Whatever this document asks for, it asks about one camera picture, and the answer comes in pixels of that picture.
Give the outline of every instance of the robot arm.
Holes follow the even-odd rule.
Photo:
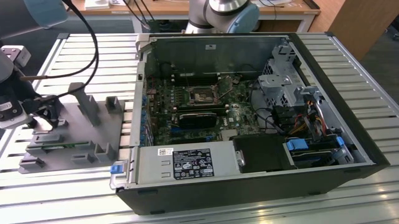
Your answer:
[[[250,0],[190,0],[186,33],[248,33],[258,18],[259,8]]]
[[[67,18],[61,0],[1,0],[0,40],[52,27]],[[0,50],[0,128],[35,125],[31,113],[56,125],[53,103],[57,102],[40,109],[41,96],[35,92],[32,84],[20,80],[24,74],[19,70],[17,61],[23,52],[17,48],[9,49],[9,52],[7,50]]]

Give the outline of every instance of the barcode sticker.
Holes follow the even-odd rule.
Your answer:
[[[159,148],[157,155],[172,155],[173,148]]]

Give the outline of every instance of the power supply label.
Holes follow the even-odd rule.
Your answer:
[[[173,177],[176,180],[215,176],[208,148],[173,151]]]

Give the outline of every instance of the blue latch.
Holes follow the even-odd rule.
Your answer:
[[[287,148],[290,151],[292,151],[292,150],[308,149],[310,147],[307,146],[304,139],[291,139],[287,142]]]
[[[109,172],[111,172],[111,174],[123,174],[124,166],[123,165],[112,165]]]
[[[343,138],[342,137],[336,137],[336,141],[338,141],[338,144],[340,145],[340,147],[343,147],[344,146]]]

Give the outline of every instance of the warning symbol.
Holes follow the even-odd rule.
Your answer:
[[[181,163],[179,162],[175,163],[175,169],[181,169]]]

